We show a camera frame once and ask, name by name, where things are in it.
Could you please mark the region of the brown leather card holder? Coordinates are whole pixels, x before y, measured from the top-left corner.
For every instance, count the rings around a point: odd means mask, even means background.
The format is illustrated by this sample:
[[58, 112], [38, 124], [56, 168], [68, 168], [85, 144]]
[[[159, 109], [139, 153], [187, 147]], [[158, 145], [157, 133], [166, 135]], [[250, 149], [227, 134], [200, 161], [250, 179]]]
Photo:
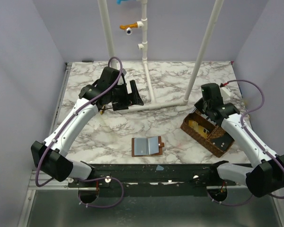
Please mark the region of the brown leather card holder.
[[132, 138], [132, 157], [161, 156], [164, 147], [161, 136]]

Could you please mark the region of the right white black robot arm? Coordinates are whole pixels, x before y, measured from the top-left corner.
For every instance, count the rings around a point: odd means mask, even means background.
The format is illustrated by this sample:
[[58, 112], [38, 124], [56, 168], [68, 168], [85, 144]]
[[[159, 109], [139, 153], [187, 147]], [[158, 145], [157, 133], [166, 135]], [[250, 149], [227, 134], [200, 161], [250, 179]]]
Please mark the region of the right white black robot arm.
[[[202, 98], [195, 107], [234, 139], [251, 167], [221, 162], [216, 167], [217, 175], [246, 186], [258, 198], [274, 196], [275, 191], [284, 188], [284, 155], [277, 154], [256, 135], [234, 104], [223, 102], [220, 92], [223, 86], [216, 83], [201, 85]], [[278, 199], [284, 199], [284, 196], [278, 196]]]

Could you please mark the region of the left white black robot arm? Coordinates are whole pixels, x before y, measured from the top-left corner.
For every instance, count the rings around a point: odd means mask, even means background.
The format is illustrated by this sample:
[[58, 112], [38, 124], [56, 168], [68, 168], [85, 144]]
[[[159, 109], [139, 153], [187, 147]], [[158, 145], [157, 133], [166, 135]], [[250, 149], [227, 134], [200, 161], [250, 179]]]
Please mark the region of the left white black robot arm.
[[99, 79], [81, 89], [74, 107], [59, 127], [43, 142], [32, 144], [35, 167], [59, 182], [68, 177], [88, 179], [92, 166], [67, 159], [70, 147], [85, 125], [105, 105], [112, 104], [114, 111], [143, 105], [134, 80], [130, 81], [130, 88], [131, 93], [128, 93], [123, 73], [109, 66], [104, 67]]

